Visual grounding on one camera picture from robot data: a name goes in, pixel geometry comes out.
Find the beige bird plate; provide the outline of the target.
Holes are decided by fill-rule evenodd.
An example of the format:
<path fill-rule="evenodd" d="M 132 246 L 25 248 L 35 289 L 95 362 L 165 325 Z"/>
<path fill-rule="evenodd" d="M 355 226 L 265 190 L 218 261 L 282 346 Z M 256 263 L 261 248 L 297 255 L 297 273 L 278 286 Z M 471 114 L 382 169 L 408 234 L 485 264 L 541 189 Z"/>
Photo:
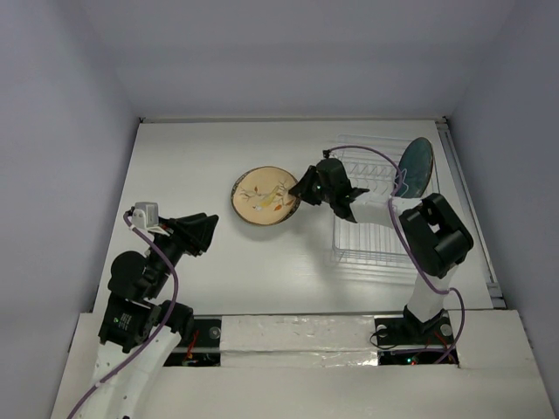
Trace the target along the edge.
<path fill-rule="evenodd" d="M 300 200 L 289 194 L 297 181 L 283 168 L 253 168 L 235 181 L 231 189 L 231 206 L 249 224 L 272 226 L 282 223 L 300 206 Z"/>

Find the white wire dish rack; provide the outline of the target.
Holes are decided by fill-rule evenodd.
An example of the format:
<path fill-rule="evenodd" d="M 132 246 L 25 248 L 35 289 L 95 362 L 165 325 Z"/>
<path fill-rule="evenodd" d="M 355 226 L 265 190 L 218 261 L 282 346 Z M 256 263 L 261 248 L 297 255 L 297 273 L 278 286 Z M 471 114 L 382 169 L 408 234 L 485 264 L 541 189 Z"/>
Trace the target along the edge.
<path fill-rule="evenodd" d="M 395 178 L 398 163 L 406 147 L 415 139 L 385 138 L 340 134 L 331 155 L 339 159 L 351 184 L 368 190 L 356 198 L 352 210 L 356 223 L 336 217 L 333 227 L 333 253 L 336 261 L 381 267 L 412 267 L 410 258 L 394 231 L 389 208 L 398 216 L 420 203 L 420 199 L 438 191 L 434 164 L 431 181 L 419 198 L 397 197 L 400 185 Z"/>

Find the dark teal plate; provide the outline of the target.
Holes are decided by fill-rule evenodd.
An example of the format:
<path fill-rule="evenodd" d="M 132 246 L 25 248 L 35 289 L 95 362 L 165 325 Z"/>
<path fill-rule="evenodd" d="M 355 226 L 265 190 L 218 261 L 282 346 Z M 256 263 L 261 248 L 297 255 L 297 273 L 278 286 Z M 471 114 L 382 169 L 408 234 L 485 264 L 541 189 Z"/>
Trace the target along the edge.
<path fill-rule="evenodd" d="M 400 173 L 395 185 L 400 185 L 397 197 L 419 198 L 431 181 L 434 154 L 431 143 L 425 137 L 416 138 L 404 150 L 398 163 Z"/>

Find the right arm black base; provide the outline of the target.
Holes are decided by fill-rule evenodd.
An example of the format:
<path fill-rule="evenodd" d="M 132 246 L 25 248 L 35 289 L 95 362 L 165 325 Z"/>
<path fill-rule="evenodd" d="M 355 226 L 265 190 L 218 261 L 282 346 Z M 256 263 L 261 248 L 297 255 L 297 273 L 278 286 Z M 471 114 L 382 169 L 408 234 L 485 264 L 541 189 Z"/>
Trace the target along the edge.
<path fill-rule="evenodd" d="M 439 311 L 432 319 L 421 322 L 407 308 L 401 314 L 388 314 L 374 318 L 371 343 L 382 350 L 396 347 L 454 342 L 454 333 L 446 310 Z"/>

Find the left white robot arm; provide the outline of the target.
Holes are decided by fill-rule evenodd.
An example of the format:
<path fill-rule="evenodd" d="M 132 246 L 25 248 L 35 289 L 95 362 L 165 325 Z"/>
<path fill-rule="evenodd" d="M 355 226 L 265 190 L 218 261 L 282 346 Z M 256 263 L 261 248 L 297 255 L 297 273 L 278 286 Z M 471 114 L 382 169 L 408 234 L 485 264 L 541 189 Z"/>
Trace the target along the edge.
<path fill-rule="evenodd" d="M 164 218 L 156 203 L 136 203 L 124 223 L 148 249 L 125 251 L 110 266 L 90 388 L 72 418 L 138 418 L 171 352 L 191 340 L 194 314 L 178 301 L 176 267 L 210 247 L 218 216 Z"/>

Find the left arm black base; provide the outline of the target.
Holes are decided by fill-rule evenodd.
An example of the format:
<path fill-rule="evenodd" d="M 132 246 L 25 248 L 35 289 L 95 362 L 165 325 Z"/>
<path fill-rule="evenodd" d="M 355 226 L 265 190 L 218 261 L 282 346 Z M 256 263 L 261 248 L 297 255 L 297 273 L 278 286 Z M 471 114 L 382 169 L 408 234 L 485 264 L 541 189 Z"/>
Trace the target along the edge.
<path fill-rule="evenodd" d="M 193 331 L 175 348 L 165 367 L 219 367 L 222 318 L 195 317 Z"/>

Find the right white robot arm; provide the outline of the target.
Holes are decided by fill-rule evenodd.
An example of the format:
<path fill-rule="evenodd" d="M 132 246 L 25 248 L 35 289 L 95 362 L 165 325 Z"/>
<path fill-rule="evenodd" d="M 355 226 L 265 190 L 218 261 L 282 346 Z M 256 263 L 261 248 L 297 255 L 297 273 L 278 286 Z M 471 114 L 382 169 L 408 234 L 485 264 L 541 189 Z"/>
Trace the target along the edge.
<path fill-rule="evenodd" d="M 452 276 L 473 248 L 473 238 L 450 203 L 438 194 L 424 198 L 377 193 L 351 183 L 341 161 L 327 158 L 310 166 L 289 194 L 304 203 L 326 203 L 347 222 L 377 224 L 393 229 L 418 277 L 404 307 L 402 331 L 413 342 L 421 342 L 434 330 L 433 321 L 451 292 Z"/>

